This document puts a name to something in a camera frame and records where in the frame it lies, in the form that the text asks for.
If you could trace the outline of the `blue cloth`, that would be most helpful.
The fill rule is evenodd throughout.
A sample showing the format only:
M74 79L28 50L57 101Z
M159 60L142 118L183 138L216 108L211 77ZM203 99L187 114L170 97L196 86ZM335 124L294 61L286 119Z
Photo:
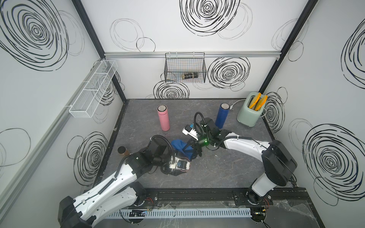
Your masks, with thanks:
M171 142L172 147L178 152L180 157L187 158L188 160L192 160L194 150L192 146L190 146L188 143L177 139L173 140Z

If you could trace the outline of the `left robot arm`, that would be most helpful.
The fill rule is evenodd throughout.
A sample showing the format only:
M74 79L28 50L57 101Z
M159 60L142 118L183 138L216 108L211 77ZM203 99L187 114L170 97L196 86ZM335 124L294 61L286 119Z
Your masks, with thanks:
M180 175L189 170L190 161L161 135L154 135L147 147L124 157L117 170L84 194L65 197L59 205L58 221L62 228L93 228L113 212L142 205L146 190L138 178L156 166L165 174Z

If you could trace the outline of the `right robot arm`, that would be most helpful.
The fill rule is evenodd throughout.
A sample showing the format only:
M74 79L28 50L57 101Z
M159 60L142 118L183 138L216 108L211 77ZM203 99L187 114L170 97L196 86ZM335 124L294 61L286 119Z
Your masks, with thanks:
M191 136L186 146L193 149L192 159L202 155L203 147L211 145L211 151L220 148L235 150L262 162L264 173L253 182L246 193L251 204L258 204L269 191L277 186L284 187L295 178L297 162L278 140L264 142L240 136L220 129L211 118L204 117L200 123L194 120L191 125L186 125L182 133Z

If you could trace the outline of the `pink thermos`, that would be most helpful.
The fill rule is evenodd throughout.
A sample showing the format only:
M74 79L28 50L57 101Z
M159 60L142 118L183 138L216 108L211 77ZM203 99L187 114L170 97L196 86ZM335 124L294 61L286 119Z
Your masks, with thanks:
M157 107L157 113L160 121L160 126L163 131L168 131L170 129L170 122L168 116L167 106L162 104Z

